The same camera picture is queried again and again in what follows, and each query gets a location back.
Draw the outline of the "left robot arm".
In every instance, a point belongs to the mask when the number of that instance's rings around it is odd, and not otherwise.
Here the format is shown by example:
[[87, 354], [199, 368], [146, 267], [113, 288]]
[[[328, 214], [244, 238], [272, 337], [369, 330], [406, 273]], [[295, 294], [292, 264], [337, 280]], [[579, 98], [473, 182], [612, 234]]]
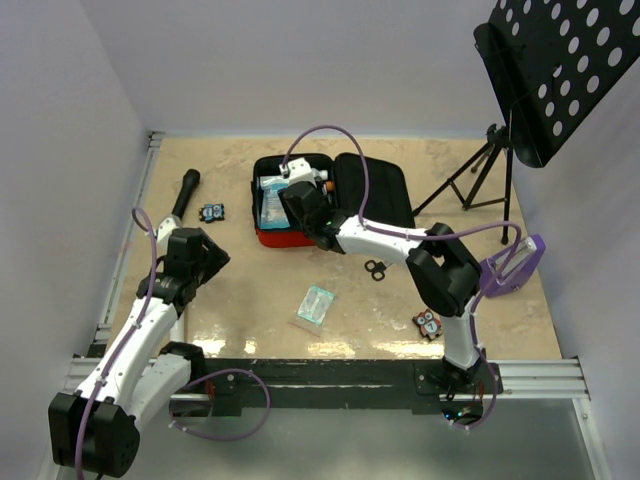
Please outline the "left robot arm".
[[207, 380], [201, 348], [160, 342], [182, 318], [197, 289], [229, 261], [201, 228], [160, 228], [152, 268], [140, 282], [129, 318], [98, 365], [71, 393], [48, 407], [52, 458], [81, 473], [122, 477], [141, 433], [170, 396]]

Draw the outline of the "blue mask package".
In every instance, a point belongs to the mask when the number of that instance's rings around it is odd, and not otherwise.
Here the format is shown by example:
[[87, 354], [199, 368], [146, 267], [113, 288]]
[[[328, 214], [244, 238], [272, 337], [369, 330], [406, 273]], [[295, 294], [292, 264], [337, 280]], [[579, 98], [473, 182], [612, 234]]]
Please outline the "blue mask package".
[[288, 187], [289, 180], [282, 176], [261, 176], [262, 192], [259, 228], [261, 230], [289, 229], [291, 224], [279, 193]]

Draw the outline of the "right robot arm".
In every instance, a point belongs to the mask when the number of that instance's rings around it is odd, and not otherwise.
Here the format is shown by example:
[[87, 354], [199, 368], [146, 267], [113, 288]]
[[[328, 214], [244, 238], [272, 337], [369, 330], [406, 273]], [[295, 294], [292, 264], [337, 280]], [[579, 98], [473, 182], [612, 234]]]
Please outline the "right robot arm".
[[476, 330], [481, 266], [447, 225], [401, 228], [334, 208], [316, 185], [304, 158], [284, 162], [287, 187], [279, 196], [316, 246], [407, 267], [424, 304], [439, 315], [445, 336], [443, 369], [448, 386], [469, 392], [481, 380], [483, 351]]

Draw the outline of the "red medicine kit case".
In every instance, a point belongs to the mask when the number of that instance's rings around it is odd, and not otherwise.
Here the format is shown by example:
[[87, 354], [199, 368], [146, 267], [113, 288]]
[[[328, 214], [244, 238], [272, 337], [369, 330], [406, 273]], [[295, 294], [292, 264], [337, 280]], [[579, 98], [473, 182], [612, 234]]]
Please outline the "red medicine kit case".
[[[364, 195], [364, 173], [360, 157], [355, 153], [343, 152], [332, 158], [322, 153], [302, 153], [311, 167], [327, 170], [329, 180], [335, 185], [330, 195], [331, 203], [351, 215], [358, 213]], [[297, 221], [289, 219], [289, 229], [261, 230], [259, 228], [262, 192], [259, 186], [261, 176], [277, 176], [283, 157], [272, 155], [258, 159], [253, 166], [251, 181], [252, 214], [259, 242], [269, 248], [309, 247], [313, 241], [307, 238]], [[398, 227], [415, 226], [411, 202], [404, 173], [398, 165], [368, 157], [369, 194], [364, 210], [364, 218]]]

